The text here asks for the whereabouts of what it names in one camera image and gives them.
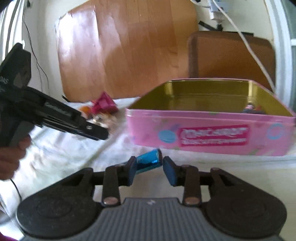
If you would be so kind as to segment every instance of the pink label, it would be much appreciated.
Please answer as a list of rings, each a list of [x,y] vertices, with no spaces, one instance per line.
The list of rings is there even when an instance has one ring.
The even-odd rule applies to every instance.
[[[184,146],[244,146],[249,125],[180,128],[179,141]]]

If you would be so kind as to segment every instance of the human hand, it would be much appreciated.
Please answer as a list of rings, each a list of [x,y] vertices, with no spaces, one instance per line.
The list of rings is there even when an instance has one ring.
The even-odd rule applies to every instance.
[[[7,180],[13,177],[18,169],[19,160],[26,155],[26,149],[31,145],[31,137],[28,135],[21,140],[17,147],[0,148],[0,180]]]

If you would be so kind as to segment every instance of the white bed sheet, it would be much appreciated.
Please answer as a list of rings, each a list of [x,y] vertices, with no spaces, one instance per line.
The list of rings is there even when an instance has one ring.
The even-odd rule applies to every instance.
[[[116,113],[118,127],[106,141],[93,141],[49,128],[35,128],[33,144],[27,156],[21,161],[14,181],[23,198],[51,185],[52,183],[84,167],[102,171],[107,166],[127,161],[152,148],[134,145],[128,135],[125,108],[135,98],[116,100],[120,111]],[[78,108],[81,104],[71,104]],[[244,179],[277,196],[288,209],[288,221],[282,231],[286,240],[294,240],[296,231],[296,147],[283,157],[259,157],[194,153],[162,149],[164,156],[170,156],[177,164],[186,163],[208,171],[216,166]],[[134,184],[120,189],[122,200],[127,197],[182,197],[183,188],[169,186],[161,168],[137,175]],[[18,205],[18,196],[10,181],[0,182],[0,195],[7,212],[12,215]],[[203,199],[209,199],[206,188]],[[101,188],[97,187],[94,199],[99,201]]]

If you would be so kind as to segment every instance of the screw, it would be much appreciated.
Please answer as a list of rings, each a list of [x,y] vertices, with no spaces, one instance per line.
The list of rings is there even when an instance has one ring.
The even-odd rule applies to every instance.
[[[114,206],[118,203],[118,199],[116,197],[106,197],[103,202],[105,205]]]
[[[186,205],[197,205],[200,203],[200,199],[198,197],[187,197],[185,198]]]

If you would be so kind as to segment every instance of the blue circle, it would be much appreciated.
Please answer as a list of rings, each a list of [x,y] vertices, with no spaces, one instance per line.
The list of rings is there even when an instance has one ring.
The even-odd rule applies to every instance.
[[[177,139],[176,134],[170,130],[160,131],[158,133],[158,138],[165,143],[174,143]]]
[[[274,128],[280,128],[280,131],[277,135],[273,135],[272,134],[272,131]],[[284,126],[283,124],[281,123],[275,123],[273,125],[271,125],[268,130],[267,130],[267,138],[270,139],[270,140],[277,140],[277,139],[280,139],[283,135],[284,135]]]

